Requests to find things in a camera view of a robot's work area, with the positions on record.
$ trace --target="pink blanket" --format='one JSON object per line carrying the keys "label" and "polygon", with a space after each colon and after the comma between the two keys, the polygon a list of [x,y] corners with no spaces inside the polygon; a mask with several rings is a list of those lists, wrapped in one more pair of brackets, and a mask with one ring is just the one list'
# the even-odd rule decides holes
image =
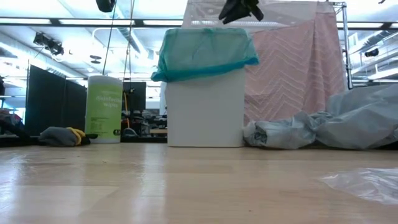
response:
{"label": "pink blanket", "polygon": [[334,13],[253,39],[261,64],[246,68],[245,124],[324,110],[329,96],[345,89]]}

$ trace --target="bag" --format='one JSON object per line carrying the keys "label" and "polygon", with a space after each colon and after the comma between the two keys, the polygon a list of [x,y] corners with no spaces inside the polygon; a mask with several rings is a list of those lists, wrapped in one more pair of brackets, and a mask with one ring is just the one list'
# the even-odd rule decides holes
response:
{"label": "bag", "polygon": [[211,77],[257,65],[252,39],[244,29],[170,29],[160,49],[155,82]]}

